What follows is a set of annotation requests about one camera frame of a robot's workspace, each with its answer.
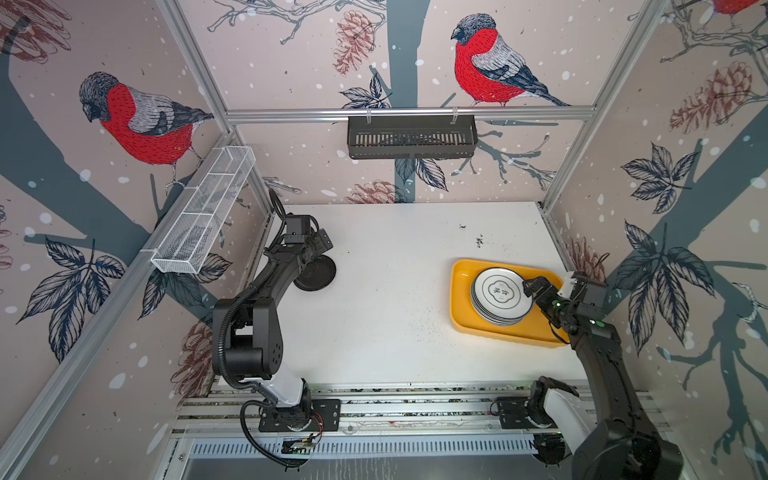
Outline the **small black plate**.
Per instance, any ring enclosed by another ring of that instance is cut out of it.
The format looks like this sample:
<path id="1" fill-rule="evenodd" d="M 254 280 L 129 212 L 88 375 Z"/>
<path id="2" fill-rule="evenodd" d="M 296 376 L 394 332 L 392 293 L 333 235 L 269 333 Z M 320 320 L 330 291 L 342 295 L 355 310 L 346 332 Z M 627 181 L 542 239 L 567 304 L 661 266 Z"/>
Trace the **small black plate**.
<path id="1" fill-rule="evenodd" d="M 337 267 L 333 259 L 327 255 L 321 255 L 305 266 L 302 273 L 294 280 L 294 285 L 302 291 L 319 291 L 333 282 L 336 272 Z"/>

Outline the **yellow plastic bin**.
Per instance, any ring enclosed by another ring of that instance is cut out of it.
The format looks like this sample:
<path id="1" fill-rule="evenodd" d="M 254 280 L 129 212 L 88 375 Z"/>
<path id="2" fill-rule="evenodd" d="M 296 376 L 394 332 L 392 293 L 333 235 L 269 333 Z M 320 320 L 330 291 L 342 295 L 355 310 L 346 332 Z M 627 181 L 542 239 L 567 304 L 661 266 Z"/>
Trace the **yellow plastic bin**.
<path id="1" fill-rule="evenodd" d="M 471 304 L 470 287 L 481 271 L 495 267 L 511 269 L 524 280 L 544 276 L 556 289 L 560 289 L 563 284 L 560 277 L 545 269 L 460 259 L 452 267 L 451 278 L 450 316 L 454 328 L 466 334 L 537 347 L 557 348 L 567 345 L 568 335 L 563 330 L 553 330 L 547 318 L 534 302 L 530 313 L 520 323 L 511 327 L 492 325 L 478 315 Z"/>

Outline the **white plate grey emblem front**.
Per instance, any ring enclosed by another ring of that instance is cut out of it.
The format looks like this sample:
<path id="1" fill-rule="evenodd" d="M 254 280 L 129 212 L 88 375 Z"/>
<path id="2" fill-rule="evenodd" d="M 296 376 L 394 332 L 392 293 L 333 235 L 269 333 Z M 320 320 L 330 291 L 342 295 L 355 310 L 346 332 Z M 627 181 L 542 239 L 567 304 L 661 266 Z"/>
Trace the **white plate grey emblem front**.
<path id="1" fill-rule="evenodd" d="M 482 319 L 500 327 L 517 325 L 533 307 L 532 298 L 524 293 L 524 279 L 501 267 L 485 269 L 475 277 L 470 300 Z"/>

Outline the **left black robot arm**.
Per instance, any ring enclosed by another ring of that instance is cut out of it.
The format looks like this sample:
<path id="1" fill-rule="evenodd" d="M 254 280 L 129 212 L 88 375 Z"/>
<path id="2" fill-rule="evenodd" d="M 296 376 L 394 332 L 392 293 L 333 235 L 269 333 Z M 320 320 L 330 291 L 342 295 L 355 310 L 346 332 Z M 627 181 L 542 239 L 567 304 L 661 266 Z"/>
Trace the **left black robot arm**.
<path id="1" fill-rule="evenodd" d="M 288 213 L 278 194 L 269 192 L 280 221 L 264 250 L 267 263 L 243 291 L 222 299 L 212 317 L 212 369 L 232 388 L 262 397 L 262 418 L 269 428 L 301 431 L 318 426 L 307 382 L 279 371 L 284 341 L 278 306 L 289 287 L 314 292 L 329 286 L 337 267 L 327 252 L 327 232 L 311 215 Z"/>

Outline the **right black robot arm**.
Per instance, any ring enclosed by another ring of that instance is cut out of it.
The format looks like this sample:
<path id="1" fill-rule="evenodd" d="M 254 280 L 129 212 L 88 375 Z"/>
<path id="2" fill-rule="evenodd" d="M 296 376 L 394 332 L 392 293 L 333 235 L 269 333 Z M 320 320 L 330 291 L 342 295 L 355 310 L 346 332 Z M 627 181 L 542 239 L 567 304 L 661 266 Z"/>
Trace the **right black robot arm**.
<path id="1" fill-rule="evenodd" d="M 572 452 L 573 479 L 678 479 L 680 448 L 662 438 L 646 414 L 623 360 L 620 336 L 604 320 L 607 286 L 573 272 L 560 288 L 543 276 L 525 280 L 523 292 L 554 330 L 564 331 L 587 376 L 596 422 L 577 412 L 571 398 L 556 405 L 555 393 L 578 393 L 541 377 L 532 386 L 528 412 L 533 422 L 554 422 Z"/>

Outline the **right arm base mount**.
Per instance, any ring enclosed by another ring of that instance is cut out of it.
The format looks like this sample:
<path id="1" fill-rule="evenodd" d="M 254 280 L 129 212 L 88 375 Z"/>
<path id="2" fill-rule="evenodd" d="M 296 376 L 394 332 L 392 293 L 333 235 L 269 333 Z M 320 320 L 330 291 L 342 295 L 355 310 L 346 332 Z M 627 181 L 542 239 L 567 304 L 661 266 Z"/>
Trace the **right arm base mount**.
<path id="1" fill-rule="evenodd" d="M 529 416 L 528 398 L 523 396 L 499 397 L 491 407 L 502 430 L 539 429 Z"/>

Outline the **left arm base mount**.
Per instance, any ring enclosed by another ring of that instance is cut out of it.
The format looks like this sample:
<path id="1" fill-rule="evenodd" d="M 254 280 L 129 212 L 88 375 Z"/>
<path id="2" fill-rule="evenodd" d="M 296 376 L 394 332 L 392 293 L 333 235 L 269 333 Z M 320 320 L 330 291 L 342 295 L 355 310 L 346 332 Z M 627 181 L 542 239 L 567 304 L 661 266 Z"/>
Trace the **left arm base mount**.
<path id="1" fill-rule="evenodd" d="M 339 399 L 315 399 L 293 407 L 262 410 L 260 433 L 336 432 L 341 416 Z"/>

